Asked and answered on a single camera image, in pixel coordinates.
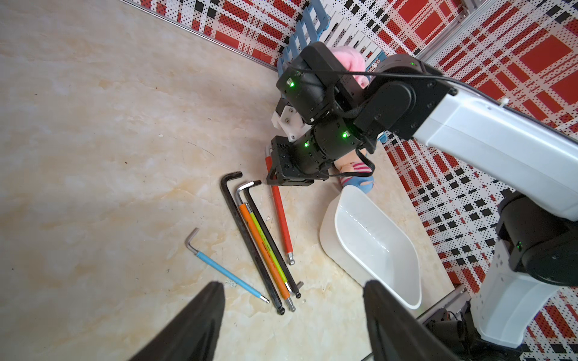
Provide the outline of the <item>red hex key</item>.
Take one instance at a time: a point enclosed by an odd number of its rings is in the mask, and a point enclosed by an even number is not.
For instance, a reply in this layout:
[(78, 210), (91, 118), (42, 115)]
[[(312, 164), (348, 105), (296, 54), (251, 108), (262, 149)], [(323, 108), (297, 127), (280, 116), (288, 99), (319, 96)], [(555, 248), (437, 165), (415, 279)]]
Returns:
[(294, 249), (293, 249), (293, 244), (291, 241), (291, 235), (289, 232), (289, 228), (287, 225), (287, 219), (286, 219), (286, 215), (284, 212), (284, 206), (283, 206), (281, 194), (280, 194), (279, 188), (277, 186), (271, 186), (271, 190), (272, 190), (273, 201), (275, 204), (275, 210), (276, 210), (276, 213), (278, 216), (278, 223), (279, 223), (279, 227), (281, 230), (281, 236), (282, 236), (282, 239), (284, 242), (284, 249), (285, 249), (285, 253), (287, 255), (287, 260), (289, 262), (289, 265), (293, 266), (295, 264)]

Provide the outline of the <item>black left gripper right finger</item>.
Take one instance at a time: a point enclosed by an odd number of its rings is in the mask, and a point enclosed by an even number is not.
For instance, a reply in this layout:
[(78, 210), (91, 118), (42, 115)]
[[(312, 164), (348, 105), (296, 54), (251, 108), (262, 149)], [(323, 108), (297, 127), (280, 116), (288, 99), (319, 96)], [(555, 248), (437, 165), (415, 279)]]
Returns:
[(379, 281), (364, 286), (364, 308), (373, 359), (457, 360), (444, 344), (397, 301)]

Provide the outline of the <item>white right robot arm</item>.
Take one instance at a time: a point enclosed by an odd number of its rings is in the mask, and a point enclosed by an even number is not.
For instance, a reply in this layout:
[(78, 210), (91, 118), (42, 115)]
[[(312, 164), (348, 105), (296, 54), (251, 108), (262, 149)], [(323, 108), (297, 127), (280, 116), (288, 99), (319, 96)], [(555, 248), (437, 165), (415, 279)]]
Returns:
[(290, 61), (276, 86), (306, 130), (272, 140), (269, 185), (327, 180), (335, 161), (348, 153), (366, 159), (388, 131), (514, 188), (499, 205), (495, 256), (471, 301), (476, 339), (518, 348), (547, 300), (576, 286), (576, 140), (403, 54), (376, 72), (354, 72), (316, 42)]

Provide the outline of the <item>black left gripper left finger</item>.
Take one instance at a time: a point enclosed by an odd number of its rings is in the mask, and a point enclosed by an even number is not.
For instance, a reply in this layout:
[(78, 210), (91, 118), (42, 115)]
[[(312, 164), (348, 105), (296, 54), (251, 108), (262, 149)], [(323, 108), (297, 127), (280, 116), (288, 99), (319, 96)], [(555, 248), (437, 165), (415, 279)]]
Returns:
[(224, 317), (224, 285), (208, 283), (133, 360), (212, 360)]

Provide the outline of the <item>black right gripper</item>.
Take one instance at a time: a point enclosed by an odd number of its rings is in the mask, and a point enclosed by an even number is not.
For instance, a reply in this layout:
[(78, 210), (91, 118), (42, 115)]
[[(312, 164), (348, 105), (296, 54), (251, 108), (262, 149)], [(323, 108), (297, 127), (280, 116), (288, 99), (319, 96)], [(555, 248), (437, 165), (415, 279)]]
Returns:
[(330, 178), (329, 167), (361, 147), (361, 139), (343, 120), (329, 120), (311, 127), (290, 142), (276, 136), (271, 141), (272, 166), (266, 183), (276, 187), (308, 187)]

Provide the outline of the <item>green hex key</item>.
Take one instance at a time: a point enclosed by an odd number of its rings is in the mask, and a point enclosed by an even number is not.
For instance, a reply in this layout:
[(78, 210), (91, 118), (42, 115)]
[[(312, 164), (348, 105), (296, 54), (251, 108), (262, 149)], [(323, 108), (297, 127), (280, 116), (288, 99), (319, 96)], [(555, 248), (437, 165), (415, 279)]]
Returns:
[(298, 284), (295, 283), (294, 279), (292, 276), (290, 276), (290, 278), (287, 278), (286, 275), (286, 271), (287, 271), (287, 266), (284, 263), (284, 260), (280, 254), (280, 252), (278, 251), (278, 248), (265, 224), (265, 221), (263, 220), (262, 216), (260, 215), (260, 212), (253, 200), (253, 198), (251, 197), (250, 188), (253, 187), (258, 187), (261, 185), (261, 181), (260, 180), (255, 180), (253, 182), (253, 185), (248, 186), (245, 190), (245, 197), (248, 200), (248, 204), (251, 208), (251, 210), (253, 211), (253, 215), (256, 219), (257, 225), (258, 225), (258, 229), (260, 231), (260, 233), (262, 234), (262, 239), (263, 239), (263, 243), (265, 244), (265, 247), (269, 253), (269, 255), (272, 258), (272, 261), (275, 264), (275, 267), (277, 268), (277, 271), (281, 277), (281, 279), (283, 280), (284, 284), (286, 285), (286, 288), (288, 289), (288, 291), (290, 293), (293, 293), (293, 295), (296, 296), (296, 298), (300, 299), (301, 298), (301, 293), (299, 292), (299, 286)]

